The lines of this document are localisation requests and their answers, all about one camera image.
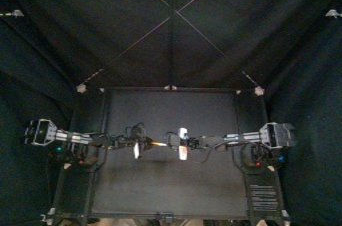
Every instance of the wire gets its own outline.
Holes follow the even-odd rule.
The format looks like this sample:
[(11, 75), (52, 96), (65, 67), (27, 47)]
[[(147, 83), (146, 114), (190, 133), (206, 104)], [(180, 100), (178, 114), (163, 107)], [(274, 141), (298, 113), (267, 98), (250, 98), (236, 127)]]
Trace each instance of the wire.
[[(162, 3), (167, 6), (171, 7), (171, 5), (164, 1), (164, 0), (159, 0), (162, 1)], [(226, 53), (218, 48), (218, 46), (214, 44), (214, 42), (207, 38), (207, 36), (200, 32), (200, 30), (195, 27), (195, 25), (186, 19), (186, 17), (180, 14), (180, 12), (195, 2), (196, 0), (190, 0), (188, 3), (179, 9), (179, 10), (174, 10), (174, 12), (180, 16), (180, 18), (187, 22), (187, 24), (194, 28), (194, 30), (198, 32), (198, 34), (204, 38), (204, 40), (211, 44), (211, 46), (216, 49), (216, 51), (226, 57), (230, 58)], [(120, 58), (134, 47), (135, 45), (138, 45), (147, 36), (150, 36), (150, 34), (152, 34), (155, 32), (156, 29), (159, 29), (159, 27), (171, 19), (171, 17), (168, 17), (163, 22), (160, 22), (156, 27), (116, 56), (113, 57), (113, 59), (107, 63), (107, 65), (104, 65), (84, 81), (83, 84), (89, 82), (92, 80), (92, 78), (95, 78), (95, 76), (97, 76), (104, 70), (105, 68), (117, 60), (117, 58)], [(251, 76), (246, 73), (246, 71), (243, 69), (239, 69), (242, 74), (246, 76), (246, 78), (252, 82), (252, 84), (255, 86), (259, 86), (258, 82), (251, 78)]]
[(208, 153), (207, 153), (207, 156), (206, 156), (204, 160), (202, 160), (202, 161), (194, 161), (194, 160), (191, 160), (192, 163), (195, 163), (195, 164), (203, 164), (203, 163), (207, 162), (208, 157), (210, 157), (210, 154), (211, 154), (211, 151), (212, 151), (212, 147), (207, 147), (207, 148), (208, 148), (210, 150), (208, 150)]

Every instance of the black fabric wall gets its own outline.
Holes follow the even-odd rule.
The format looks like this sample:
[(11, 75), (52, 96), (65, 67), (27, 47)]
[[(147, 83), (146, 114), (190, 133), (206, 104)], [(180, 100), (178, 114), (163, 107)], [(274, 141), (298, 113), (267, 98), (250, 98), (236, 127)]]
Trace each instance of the black fabric wall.
[(53, 60), (29, 19), (0, 18), (0, 225), (36, 226), (51, 207), (47, 149), (21, 144), (20, 138), (31, 119), (69, 124), (75, 94)]
[(268, 86), (271, 120), (291, 122), (298, 145), (282, 171), (299, 225), (342, 225), (342, 21), (319, 19)]

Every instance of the small object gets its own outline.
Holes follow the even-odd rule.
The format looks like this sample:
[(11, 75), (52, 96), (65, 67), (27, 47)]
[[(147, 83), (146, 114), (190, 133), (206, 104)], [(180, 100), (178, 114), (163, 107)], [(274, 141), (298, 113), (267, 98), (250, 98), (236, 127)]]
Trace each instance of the small object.
[(279, 156), (278, 161), (279, 161), (280, 163), (284, 162), (284, 156), (283, 156), (283, 155)]
[(187, 139), (187, 129), (186, 128), (179, 128), (178, 130), (178, 136), (180, 139)]
[(64, 164), (64, 170), (67, 170), (71, 167), (71, 163)]
[(283, 217), (290, 217), (290, 215), (284, 209), (282, 210), (282, 215), (283, 215)]
[(272, 166), (267, 166), (267, 168), (270, 169), (271, 172), (275, 171), (274, 167)]
[(56, 208), (51, 207), (49, 211), (48, 211), (48, 215), (53, 215), (56, 213)]
[(134, 145), (134, 158), (140, 158), (140, 152), (139, 152), (139, 143), (136, 142)]
[(47, 216), (44, 214), (40, 215), (43, 218), (41, 218), (41, 222), (47, 222)]
[(255, 92), (254, 92), (258, 96), (262, 96), (264, 94), (264, 89), (260, 86), (255, 87)]
[(164, 90), (172, 90), (172, 91), (176, 91), (176, 86), (167, 85), (167, 86), (164, 86)]
[(15, 16), (16, 18), (17, 18), (17, 17), (24, 17), (24, 14), (23, 14), (23, 12), (21, 12), (20, 10), (15, 10), (15, 11), (12, 12), (12, 16)]
[(179, 159), (187, 160), (187, 147), (179, 146)]
[(152, 145), (155, 146), (162, 146), (162, 147), (167, 147), (167, 144), (163, 142), (151, 142)]
[(87, 91), (87, 86), (84, 85), (84, 83), (81, 83), (76, 86), (76, 89), (77, 92), (83, 94)]
[(337, 19), (338, 16), (342, 17), (335, 9), (330, 9), (329, 12), (326, 13), (326, 17), (334, 17)]

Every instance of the crossed wire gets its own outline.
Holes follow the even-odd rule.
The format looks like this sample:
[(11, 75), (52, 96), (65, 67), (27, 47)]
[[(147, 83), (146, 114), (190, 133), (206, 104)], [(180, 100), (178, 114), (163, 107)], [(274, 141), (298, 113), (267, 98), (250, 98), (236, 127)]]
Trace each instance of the crossed wire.
[[(195, 25), (190, 22), (190, 20), (182, 15), (182, 11), (195, 2), (196, 0), (190, 0), (188, 3), (178, 10), (174, 10), (175, 14), (184, 20), (184, 22), (191, 26), (191, 28), (198, 32), (198, 34), (204, 38), (204, 40), (211, 44), (211, 46), (215, 48), (215, 50), (226, 57), (230, 58), (226, 53), (219, 49), (219, 47), (214, 44), (214, 42), (208, 39), (208, 37), (200, 32), (200, 30), (195, 27)], [(160, 2), (170, 7), (170, 4), (160, 0)], [(132, 45), (107, 63), (104, 67), (101, 67), (84, 81), (83, 83), (89, 82), (89, 80), (104, 71), (105, 67), (112, 65), (112, 63), (164, 25), (166, 22), (171, 17), (167, 17), (142, 37), (138, 39)], [(251, 78), (251, 76), (246, 73), (244, 70), (240, 70), (242, 74), (246, 76), (246, 78), (254, 83), (255, 86), (258, 86), (256, 81)]]

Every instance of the black cloth ceiling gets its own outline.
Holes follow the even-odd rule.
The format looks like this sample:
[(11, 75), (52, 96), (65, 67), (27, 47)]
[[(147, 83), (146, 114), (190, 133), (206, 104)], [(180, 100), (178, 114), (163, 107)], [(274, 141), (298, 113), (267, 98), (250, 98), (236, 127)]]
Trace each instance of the black cloth ceiling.
[(334, 0), (13, 1), (75, 85), (104, 69), (88, 85), (242, 89), (243, 71), (267, 85)]

